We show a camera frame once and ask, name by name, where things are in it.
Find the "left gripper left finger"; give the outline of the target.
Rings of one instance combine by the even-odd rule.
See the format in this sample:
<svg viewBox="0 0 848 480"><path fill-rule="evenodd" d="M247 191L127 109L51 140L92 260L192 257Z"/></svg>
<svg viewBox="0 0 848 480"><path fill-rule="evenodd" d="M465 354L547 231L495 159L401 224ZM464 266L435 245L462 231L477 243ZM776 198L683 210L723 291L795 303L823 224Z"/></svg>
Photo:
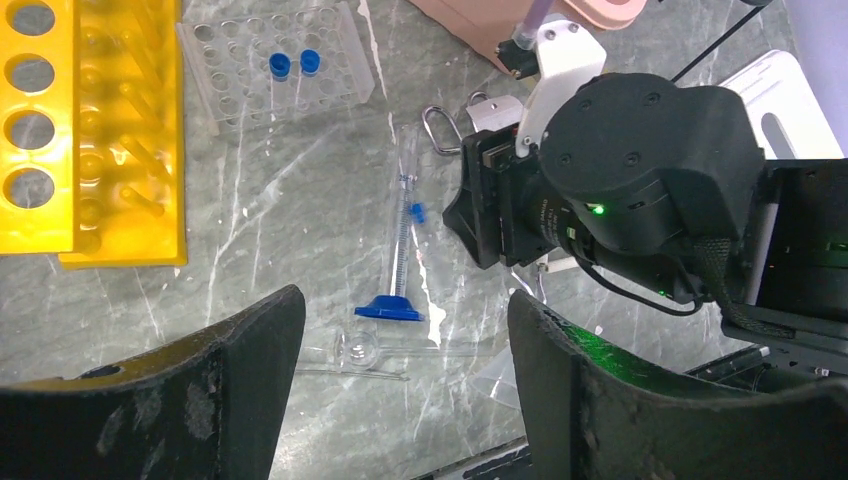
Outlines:
<svg viewBox="0 0 848 480"><path fill-rule="evenodd" d="M144 354L1 389L5 479L265 479L306 319L294 285Z"/></svg>

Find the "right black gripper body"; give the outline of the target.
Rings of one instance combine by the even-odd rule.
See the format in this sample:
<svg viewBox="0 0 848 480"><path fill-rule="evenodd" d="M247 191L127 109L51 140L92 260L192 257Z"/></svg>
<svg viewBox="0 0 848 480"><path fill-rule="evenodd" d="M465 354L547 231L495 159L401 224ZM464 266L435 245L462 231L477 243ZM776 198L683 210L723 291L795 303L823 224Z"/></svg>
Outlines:
<svg viewBox="0 0 848 480"><path fill-rule="evenodd" d="M494 218L494 265L559 248L676 302L737 293L766 158L736 92L605 74L549 125L524 158L516 124L463 140L460 189Z"/></svg>

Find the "blue capped test tube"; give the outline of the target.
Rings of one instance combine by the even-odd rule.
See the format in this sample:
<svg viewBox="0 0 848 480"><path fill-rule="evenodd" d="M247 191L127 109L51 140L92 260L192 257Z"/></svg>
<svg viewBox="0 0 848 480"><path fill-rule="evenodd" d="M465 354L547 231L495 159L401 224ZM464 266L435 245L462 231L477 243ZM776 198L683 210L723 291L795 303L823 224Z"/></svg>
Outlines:
<svg viewBox="0 0 848 480"><path fill-rule="evenodd" d="M423 260L428 249L430 236L430 225L426 205L421 202L413 202L408 208L409 217L412 221L412 242L416 250L416 258Z"/></svg>

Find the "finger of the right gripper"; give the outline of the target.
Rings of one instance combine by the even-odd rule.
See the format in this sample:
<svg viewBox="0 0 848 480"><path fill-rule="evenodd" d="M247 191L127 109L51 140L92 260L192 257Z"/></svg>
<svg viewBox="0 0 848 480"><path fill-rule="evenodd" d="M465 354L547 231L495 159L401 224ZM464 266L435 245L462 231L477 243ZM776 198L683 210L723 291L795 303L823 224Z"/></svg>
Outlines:
<svg viewBox="0 0 848 480"><path fill-rule="evenodd" d="M444 225L460 240L477 267L494 265L494 218L474 206L472 193L461 188L442 213Z"/></svg>

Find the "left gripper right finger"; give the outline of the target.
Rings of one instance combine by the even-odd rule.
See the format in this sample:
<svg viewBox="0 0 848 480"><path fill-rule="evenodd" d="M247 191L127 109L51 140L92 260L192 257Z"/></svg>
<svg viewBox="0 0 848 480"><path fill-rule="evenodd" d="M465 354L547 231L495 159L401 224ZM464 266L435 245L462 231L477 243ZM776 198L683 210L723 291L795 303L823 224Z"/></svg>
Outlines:
<svg viewBox="0 0 848 480"><path fill-rule="evenodd" d="M760 393L666 370L524 292L508 332L540 479L843 479L847 384Z"/></svg>

